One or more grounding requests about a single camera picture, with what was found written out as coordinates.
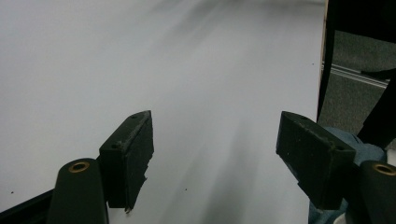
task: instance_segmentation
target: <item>circular hole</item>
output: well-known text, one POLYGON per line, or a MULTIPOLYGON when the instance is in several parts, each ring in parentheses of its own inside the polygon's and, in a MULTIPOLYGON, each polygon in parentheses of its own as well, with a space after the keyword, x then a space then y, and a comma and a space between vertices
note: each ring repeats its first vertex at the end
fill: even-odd
POLYGON ((396 175, 396 171, 385 165, 376 164, 374 168, 383 175, 396 175))
POLYGON ((80 161, 80 162, 76 162, 73 165, 71 165, 69 167, 69 172, 70 173, 79 173, 79 172, 83 172, 86 169, 88 169, 88 167, 90 166, 90 164, 86 161, 80 161))

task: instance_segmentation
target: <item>white table surface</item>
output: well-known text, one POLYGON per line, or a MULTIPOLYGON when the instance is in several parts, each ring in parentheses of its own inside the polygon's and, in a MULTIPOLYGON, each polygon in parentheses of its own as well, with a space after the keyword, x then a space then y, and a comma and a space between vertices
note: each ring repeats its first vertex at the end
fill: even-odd
POLYGON ((306 223, 276 155, 282 110, 315 119, 322 0, 0 2, 0 211, 96 158, 150 109, 155 153, 110 223, 306 223))

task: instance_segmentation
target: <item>black chair leg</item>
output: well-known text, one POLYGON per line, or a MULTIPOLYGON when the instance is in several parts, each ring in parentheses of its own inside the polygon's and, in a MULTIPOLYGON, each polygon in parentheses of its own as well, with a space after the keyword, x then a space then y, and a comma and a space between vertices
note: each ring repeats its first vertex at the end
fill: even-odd
POLYGON ((324 97, 329 83, 330 71, 332 69, 332 53, 334 50, 334 36, 335 36, 335 9, 338 0, 330 0, 327 10, 326 20, 326 43, 324 55, 324 67, 320 80, 319 97, 318 97, 318 113, 317 120, 319 119, 321 109, 324 103, 324 97))
POLYGON ((374 109, 363 123, 358 137, 364 143, 385 148, 396 138, 396 73, 374 109))

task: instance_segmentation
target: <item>black object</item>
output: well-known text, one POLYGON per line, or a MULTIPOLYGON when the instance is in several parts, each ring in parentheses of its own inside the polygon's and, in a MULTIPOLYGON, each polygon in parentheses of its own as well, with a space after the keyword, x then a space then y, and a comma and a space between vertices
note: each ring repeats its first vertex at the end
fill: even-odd
POLYGON ((340 174, 355 150, 306 117, 282 112, 276 153, 318 209, 335 210, 343 199, 340 174))
POLYGON ((103 143, 96 160, 67 163, 55 189, 4 211, 0 223, 107 223, 107 201, 127 212, 134 208, 153 152, 151 112, 134 114, 103 143))
POLYGON ((103 143, 98 158, 112 208, 134 208, 154 153, 149 111, 132 115, 103 143))
POLYGON ((52 192, 49 190, 0 213, 0 223, 46 223, 52 192))
POLYGON ((108 223, 102 178, 96 160, 71 161, 61 168, 47 223, 108 223))
POLYGON ((396 137, 396 71, 372 112, 363 123, 358 137, 365 143, 385 148, 396 137))
POLYGON ((396 167, 364 161, 360 172, 361 194, 372 222, 396 223, 396 167))
POLYGON ((380 161, 357 166, 355 149, 314 121, 285 111, 276 153, 316 208, 337 210, 345 198, 346 218, 353 223, 396 223, 396 167, 380 161))

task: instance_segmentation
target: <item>gray carpet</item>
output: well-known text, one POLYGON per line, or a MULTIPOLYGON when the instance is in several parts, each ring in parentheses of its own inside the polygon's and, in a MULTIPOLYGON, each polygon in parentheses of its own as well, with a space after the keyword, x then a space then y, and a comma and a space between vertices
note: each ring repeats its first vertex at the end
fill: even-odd
MULTIPOLYGON (((396 68, 396 44, 336 32, 333 64, 359 71, 396 68)), ((374 85, 331 74, 318 124, 358 133, 383 91, 374 85)), ((387 148, 396 148, 396 141, 387 148)))

